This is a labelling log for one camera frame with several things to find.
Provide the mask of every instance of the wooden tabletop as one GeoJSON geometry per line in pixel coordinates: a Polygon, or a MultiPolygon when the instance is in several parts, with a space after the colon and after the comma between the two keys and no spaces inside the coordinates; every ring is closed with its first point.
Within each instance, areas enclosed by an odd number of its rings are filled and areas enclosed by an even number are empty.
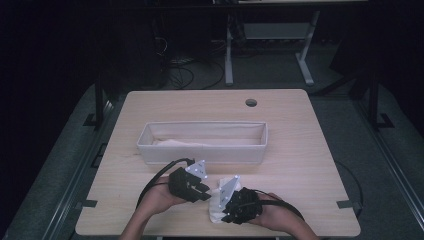
{"type": "MultiPolygon", "coordinates": [[[[268,146],[260,165],[207,164],[216,188],[221,178],[240,175],[242,186],[274,192],[291,203],[319,236],[356,236],[360,227],[305,91],[144,91],[128,94],[76,225],[80,235],[119,235],[134,212],[140,192],[164,166],[146,165],[136,143],[147,122],[260,121],[268,124],[268,146]],[[255,99],[257,106],[245,101],[255,99]]],[[[251,224],[214,224],[208,202],[172,207],[152,217],[145,235],[285,236],[251,224]]]]}

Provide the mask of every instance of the black device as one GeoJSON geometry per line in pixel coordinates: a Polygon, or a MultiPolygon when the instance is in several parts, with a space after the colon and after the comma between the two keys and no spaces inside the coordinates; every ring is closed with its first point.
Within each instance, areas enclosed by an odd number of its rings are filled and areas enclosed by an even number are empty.
{"type": "MultiPolygon", "coordinates": [[[[156,185],[157,180],[166,171],[171,169],[179,162],[187,162],[187,166],[190,166],[195,163],[195,160],[181,158],[166,165],[149,181],[149,183],[147,183],[146,187],[144,187],[143,191],[140,193],[140,197],[138,198],[137,207],[143,199],[144,195],[146,195],[147,191],[156,185]]],[[[209,190],[209,187],[201,183],[201,181],[202,179],[186,172],[183,168],[180,167],[169,175],[169,192],[176,197],[190,202],[196,202],[197,200],[206,201],[211,197],[211,195],[206,193],[209,190]]]]}
{"type": "Polygon", "coordinates": [[[221,220],[226,223],[245,223],[262,214],[262,205],[285,207],[304,220],[299,210],[291,204],[268,194],[266,195],[271,196],[274,200],[260,200],[257,192],[266,194],[262,191],[248,188],[242,188],[240,191],[234,191],[231,200],[225,205],[225,209],[222,211],[227,215],[221,220]]]}
{"type": "Polygon", "coordinates": [[[169,192],[190,202],[206,201],[211,195],[206,193],[209,187],[201,183],[201,180],[180,167],[169,175],[169,192]]]}

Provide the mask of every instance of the gray carpet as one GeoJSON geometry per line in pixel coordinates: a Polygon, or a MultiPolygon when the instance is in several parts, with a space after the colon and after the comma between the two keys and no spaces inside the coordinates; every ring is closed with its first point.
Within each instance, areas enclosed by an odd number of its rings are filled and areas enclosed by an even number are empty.
{"type": "MultiPolygon", "coordinates": [[[[328,69],[336,47],[313,46],[307,62],[316,84],[306,87],[295,63],[294,52],[298,47],[296,44],[286,44],[274,51],[264,49],[259,55],[234,58],[235,83],[232,88],[302,88],[314,92],[341,77],[328,69]]],[[[222,56],[213,60],[223,66],[222,56]]],[[[184,65],[184,68],[190,69],[195,76],[186,89],[201,89],[219,80],[222,74],[222,69],[215,63],[195,62],[184,65]]],[[[190,79],[187,72],[174,69],[172,73],[182,76],[185,82],[190,79]]],[[[351,83],[342,86],[326,97],[311,97],[311,102],[334,160],[338,162],[337,167],[349,198],[353,202],[360,202],[360,191],[363,192],[363,209],[359,215],[362,231],[354,239],[424,239],[424,232],[376,143],[375,133],[361,115],[360,106],[365,100],[353,102],[346,97],[350,86],[351,83]]],[[[225,88],[228,87],[221,80],[211,89],[225,88]]],[[[163,89],[175,87],[169,82],[163,89]]],[[[382,129],[379,135],[399,161],[417,195],[423,199],[420,184],[424,182],[423,139],[402,114],[393,96],[384,88],[380,89],[380,112],[388,114],[395,128],[382,129]]],[[[93,127],[83,126],[87,115],[94,113],[94,88],[87,89],[4,239],[42,239],[46,230],[52,229],[48,227],[58,204],[64,202],[66,204],[59,205],[62,209],[58,211],[64,214],[63,222],[55,225],[56,231],[48,232],[47,236],[52,239],[117,238],[78,236],[73,229],[80,214],[79,203],[85,200],[96,174],[96,168],[90,167],[91,162],[96,159],[101,144],[108,142],[124,100],[125,96],[122,96],[113,103],[101,130],[94,131],[93,127]],[[70,189],[72,180],[76,185],[70,189]],[[61,201],[64,194],[70,191],[73,194],[68,201],[61,201]]]]}

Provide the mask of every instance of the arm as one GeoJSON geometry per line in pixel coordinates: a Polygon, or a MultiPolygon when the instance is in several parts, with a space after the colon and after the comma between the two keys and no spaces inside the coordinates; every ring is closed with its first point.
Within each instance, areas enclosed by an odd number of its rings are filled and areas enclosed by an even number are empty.
{"type": "Polygon", "coordinates": [[[153,215],[165,212],[170,207],[185,202],[185,200],[175,197],[169,192],[168,177],[161,177],[156,183],[158,185],[152,187],[143,197],[119,239],[140,239],[147,222],[153,215]]]}
{"type": "MultiPolygon", "coordinates": [[[[274,200],[272,197],[264,194],[258,195],[261,200],[274,200]]],[[[273,193],[270,193],[270,195],[281,199],[273,193]]],[[[305,221],[290,210],[279,206],[264,205],[262,214],[255,219],[250,220],[249,223],[259,225],[273,231],[286,232],[298,240],[319,239],[305,221]]]]}

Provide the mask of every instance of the white container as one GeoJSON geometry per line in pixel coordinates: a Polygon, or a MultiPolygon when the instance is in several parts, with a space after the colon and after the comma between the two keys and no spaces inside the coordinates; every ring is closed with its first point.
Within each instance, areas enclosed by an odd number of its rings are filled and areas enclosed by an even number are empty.
{"type": "Polygon", "coordinates": [[[267,140],[264,122],[153,122],[146,124],[137,146],[147,164],[180,158],[259,164],[267,140]]]}

